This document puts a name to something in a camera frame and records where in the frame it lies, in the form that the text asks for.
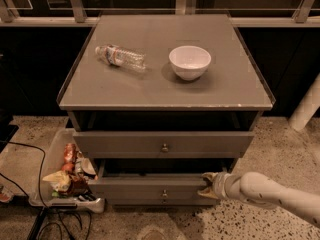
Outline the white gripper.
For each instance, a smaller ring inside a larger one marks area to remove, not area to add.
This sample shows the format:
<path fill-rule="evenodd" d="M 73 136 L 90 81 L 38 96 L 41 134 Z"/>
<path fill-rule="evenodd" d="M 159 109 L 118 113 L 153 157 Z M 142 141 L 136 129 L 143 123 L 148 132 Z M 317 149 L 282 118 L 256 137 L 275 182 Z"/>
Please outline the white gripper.
<path fill-rule="evenodd" d="M 198 190 L 199 196 L 222 200 L 234 199 L 239 200 L 241 197 L 240 180 L 241 177 L 235 174 L 226 172 L 214 173 L 206 172 L 202 177 L 209 182 L 213 182 L 212 188 L 206 187 L 203 190 Z"/>

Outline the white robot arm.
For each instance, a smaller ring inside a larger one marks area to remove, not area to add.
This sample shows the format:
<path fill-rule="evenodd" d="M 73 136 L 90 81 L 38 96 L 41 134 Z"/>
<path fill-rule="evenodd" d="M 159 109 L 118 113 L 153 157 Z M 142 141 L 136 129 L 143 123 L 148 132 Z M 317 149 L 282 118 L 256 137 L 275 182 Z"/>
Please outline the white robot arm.
<path fill-rule="evenodd" d="M 264 209 L 281 207 L 320 228 L 320 196 L 285 187 L 264 174 L 247 172 L 242 176 L 227 172 L 206 172 L 206 187 L 198 195 L 220 200 L 237 200 Z"/>

